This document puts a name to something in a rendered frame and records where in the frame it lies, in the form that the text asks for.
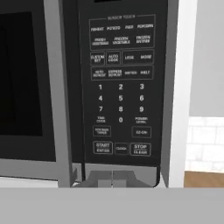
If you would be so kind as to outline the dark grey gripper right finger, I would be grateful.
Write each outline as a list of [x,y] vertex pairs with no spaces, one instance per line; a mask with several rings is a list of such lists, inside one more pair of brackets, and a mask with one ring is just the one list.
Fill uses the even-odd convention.
[[133,171],[113,171],[112,186],[126,188],[151,188],[150,185],[137,179]]

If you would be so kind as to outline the white cabinet side panel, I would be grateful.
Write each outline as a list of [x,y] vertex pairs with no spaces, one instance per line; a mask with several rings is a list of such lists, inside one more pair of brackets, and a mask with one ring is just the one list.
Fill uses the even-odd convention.
[[183,188],[198,0],[179,0],[171,126],[170,188]]

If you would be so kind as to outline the silver microwave door, dark window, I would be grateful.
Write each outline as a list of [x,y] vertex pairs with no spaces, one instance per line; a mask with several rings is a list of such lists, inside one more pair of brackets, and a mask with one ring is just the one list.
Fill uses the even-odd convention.
[[61,0],[0,0],[0,177],[72,184]]

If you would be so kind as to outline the microwave start button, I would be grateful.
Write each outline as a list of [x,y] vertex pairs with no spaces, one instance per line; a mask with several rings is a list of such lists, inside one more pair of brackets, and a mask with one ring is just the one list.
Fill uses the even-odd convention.
[[93,142],[94,154],[113,154],[113,143],[110,141],[94,141]]

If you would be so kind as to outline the black and silver microwave oven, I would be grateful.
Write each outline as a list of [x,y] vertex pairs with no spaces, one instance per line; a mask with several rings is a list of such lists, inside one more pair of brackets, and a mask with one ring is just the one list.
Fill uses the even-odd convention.
[[179,0],[61,0],[69,187],[91,171],[168,184],[178,13]]

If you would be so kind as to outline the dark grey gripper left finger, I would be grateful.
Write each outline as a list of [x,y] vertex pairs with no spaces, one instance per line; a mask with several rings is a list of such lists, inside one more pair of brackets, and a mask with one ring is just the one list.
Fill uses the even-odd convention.
[[111,187],[111,171],[91,171],[88,178],[79,184],[79,187]]

